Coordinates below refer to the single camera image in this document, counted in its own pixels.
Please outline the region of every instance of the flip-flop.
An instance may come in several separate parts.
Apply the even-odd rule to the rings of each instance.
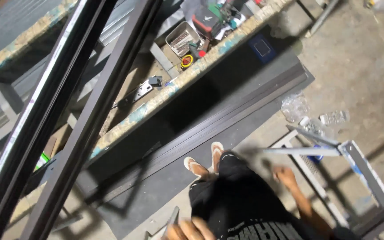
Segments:
[[[201,164],[197,163],[195,161],[195,159],[191,158],[191,157],[185,157],[185,159],[183,160],[183,164],[185,165],[186,169],[191,171],[195,176],[198,176],[198,177],[202,177],[201,175],[199,174],[196,174],[195,172],[193,172],[193,169],[192,169],[192,165],[199,165],[201,167],[203,167]]]
[[[222,151],[224,151],[223,145],[221,143],[219,143],[219,142],[214,142],[214,143],[211,144],[211,166],[213,168],[213,171],[214,171],[213,152],[216,151],[216,150],[220,151],[220,155],[221,155]]]

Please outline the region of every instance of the red cap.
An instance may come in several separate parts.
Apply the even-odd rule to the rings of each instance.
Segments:
[[[206,54],[206,53],[204,52],[204,50],[200,50],[200,51],[198,52],[198,55],[199,55],[200,58],[204,57],[205,54]]]

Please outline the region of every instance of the hand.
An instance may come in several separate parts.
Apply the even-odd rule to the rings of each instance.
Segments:
[[[166,240],[216,240],[202,218],[180,221],[179,224],[168,226]]]
[[[288,166],[275,165],[272,169],[274,179],[279,180],[290,191],[299,190],[299,186],[296,182],[296,177],[293,171]]]

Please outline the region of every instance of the metal container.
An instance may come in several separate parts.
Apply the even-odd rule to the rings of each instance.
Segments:
[[[190,41],[197,43],[199,41],[199,35],[186,21],[181,22],[166,37],[166,43],[179,57],[183,57],[189,52]]]

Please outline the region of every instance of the tape measure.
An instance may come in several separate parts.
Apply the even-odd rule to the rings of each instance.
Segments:
[[[192,65],[193,61],[194,58],[192,57],[192,55],[188,54],[182,58],[182,63],[180,65],[184,70],[186,68],[189,68]]]

